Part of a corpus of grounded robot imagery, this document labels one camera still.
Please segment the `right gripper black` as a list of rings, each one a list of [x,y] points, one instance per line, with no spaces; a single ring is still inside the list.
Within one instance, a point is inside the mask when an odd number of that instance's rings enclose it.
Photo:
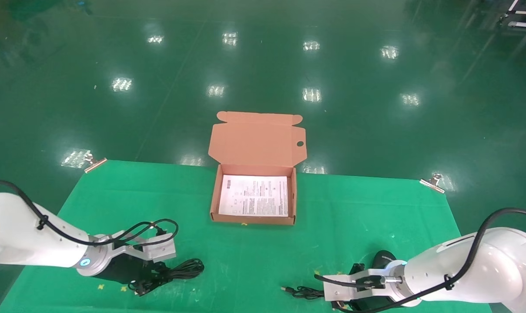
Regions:
[[[350,269],[349,275],[362,272],[365,270],[363,263],[354,263]],[[345,310],[352,309],[355,312],[362,312],[368,310],[374,310],[383,306],[395,303],[391,297],[388,296],[371,296],[362,299],[353,299],[350,301],[331,301],[331,307],[333,311],[344,312]]]

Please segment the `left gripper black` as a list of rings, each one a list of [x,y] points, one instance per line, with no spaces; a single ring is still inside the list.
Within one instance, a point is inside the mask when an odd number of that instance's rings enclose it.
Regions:
[[[98,278],[128,284],[128,289],[135,295],[145,296],[153,290],[153,283],[148,280],[169,271],[165,262],[145,261],[129,254],[120,254],[111,259],[107,267],[98,274]]]

